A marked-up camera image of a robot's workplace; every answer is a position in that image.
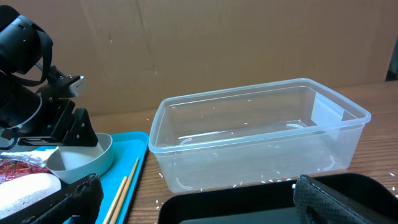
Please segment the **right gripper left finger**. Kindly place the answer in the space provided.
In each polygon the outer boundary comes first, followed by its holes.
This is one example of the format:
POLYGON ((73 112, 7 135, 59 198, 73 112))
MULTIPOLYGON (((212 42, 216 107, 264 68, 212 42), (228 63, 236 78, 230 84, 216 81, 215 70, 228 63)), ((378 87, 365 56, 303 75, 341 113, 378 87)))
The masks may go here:
POLYGON ((95 223, 104 197, 100 177, 90 174, 1 219, 1 223, 95 223))

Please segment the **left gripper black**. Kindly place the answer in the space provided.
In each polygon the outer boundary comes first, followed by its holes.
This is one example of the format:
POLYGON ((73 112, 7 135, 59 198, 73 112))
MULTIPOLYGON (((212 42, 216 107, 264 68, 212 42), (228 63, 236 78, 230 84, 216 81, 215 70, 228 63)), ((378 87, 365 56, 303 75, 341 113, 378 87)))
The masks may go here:
POLYGON ((69 85, 76 76, 64 75, 56 66, 50 67, 46 84, 35 94, 40 99, 40 107, 28 122, 19 130, 18 144, 21 146, 64 146, 95 147, 98 138, 92 128, 88 112, 77 108, 67 97, 69 85))

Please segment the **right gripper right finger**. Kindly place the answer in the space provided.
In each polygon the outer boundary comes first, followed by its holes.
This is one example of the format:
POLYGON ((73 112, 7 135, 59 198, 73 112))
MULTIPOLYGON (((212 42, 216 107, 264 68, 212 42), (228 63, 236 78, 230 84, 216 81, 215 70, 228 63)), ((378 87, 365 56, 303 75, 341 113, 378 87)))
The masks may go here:
POLYGON ((301 223, 397 223, 397 198, 361 174, 300 175, 293 201, 301 223))

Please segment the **grey bowl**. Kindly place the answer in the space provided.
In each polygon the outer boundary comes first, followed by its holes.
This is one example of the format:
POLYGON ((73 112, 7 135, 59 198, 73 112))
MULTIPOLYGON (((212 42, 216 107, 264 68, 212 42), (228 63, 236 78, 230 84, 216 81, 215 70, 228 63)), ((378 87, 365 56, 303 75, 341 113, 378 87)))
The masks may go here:
POLYGON ((59 146, 46 161, 46 168, 66 184, 89 174, 103 175, 114 161, 113 139, 109 134, 96 133, 94 147, 59 146))

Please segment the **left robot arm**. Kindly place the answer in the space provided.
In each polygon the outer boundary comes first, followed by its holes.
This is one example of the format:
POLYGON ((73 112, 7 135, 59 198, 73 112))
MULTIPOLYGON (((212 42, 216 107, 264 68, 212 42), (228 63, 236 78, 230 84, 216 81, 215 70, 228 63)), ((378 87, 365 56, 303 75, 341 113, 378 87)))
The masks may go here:
POLYGON ((1 6, 1 150, 20 146, 95 147, 88 112, 73 98, 83 76, 52 65, 53 42, 36 23, 1 6))

